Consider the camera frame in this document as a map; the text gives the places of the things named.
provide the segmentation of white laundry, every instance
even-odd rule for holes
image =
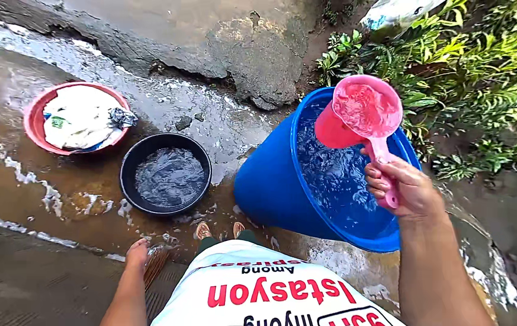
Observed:
[[[60,149],[88,149],[121,131],[110,120],[109,110],[116,107],[121,108],[114,97],[91,86],[59,89],[43,110],[49,116],[45,140]]]

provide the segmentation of blue plastic drum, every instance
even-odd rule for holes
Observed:
[[[236,203],[248,217],[263,225],[346,241],[373,252],[398,250],[400,230],[396,217],[377,206],[364,189],[363,168],[369,159],[359,154],[361,146],[338,150],[352,161],[351,180],[340,185],[345,191],[326,184],[329,182],[326,174],[332,174],[333,168],[323,168],[325,155],[336,152],[317,146],[304,148],[305,133],[311,132],[311,124],[331,101],[333,89],[321,88],[307,95],[295,113],[283,120],[240,167],[234,183]],[[388,138],[388,146],[392,154],[420,168],[403,130],[397,130]],[[325,152],[323,158],[313,155],[313,150],[319,149]],[[320,173],[313,173],[307,161],[320,164]],[[322,201],[321,195],[325,195],[326,189],[335,189],[335,192],[329,194],[331,200]]]

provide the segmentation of broom bristles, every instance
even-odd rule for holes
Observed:
[[[167,248],[154,248],[153,253],[150,255],[150,259],[146,264],[146,271],[144,272],[144,285],[146,285],[146,291],[152,285],[153,280],[158,277],[160,271],[164,267],[164,264],[170,256],[170,251]]]

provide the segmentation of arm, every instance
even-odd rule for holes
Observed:
[[[366,167],[369,190],[385,197],[382,174],[395,179],[400,207],[400,304],[402,320],[412,326],[485,325],[492,319],[482,306],[462,263],[454,228],[431,180],[393,158]]]
[[[146,239],[140,239],[127,251],[126,268],[100,326],[146,326],[144,263],[147,255]]]

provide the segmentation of fingers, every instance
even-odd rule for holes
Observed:
[[[383,199],[385,198],[385,191],[372,188],[368,186],[368,191],[376,198],[376,199]]]
[[[411,186],[419,186],[422,182],[422,177],[418,173],[414,173],[410,169],[401,166],[398,163],[381,164],[375,162],[375,166],[384,174],[401,183],[409,184]]]
[[[370,176],[366,176],[365,180],[368,182],[368,185],[373,189],[381,190],[385,193],[391,189],[390,185],[385,183],[381,179],[375,179]]]
[[[372,178],[379,179],[381,178],[381,171],[379,171],[378,168],[375,167],[372,163],[369,163],[365,166],[364,169],[365,175],[368,175]]]
[[[137,248],[139,247],[140,245],[143,245],[143,244],[146,244],[146,247],[149,247],[149,242],[146,238],[141,238],[139,239],[138,241],[134,242],[131,246],[130,246],[130,249],[134,249],[134,248]]]

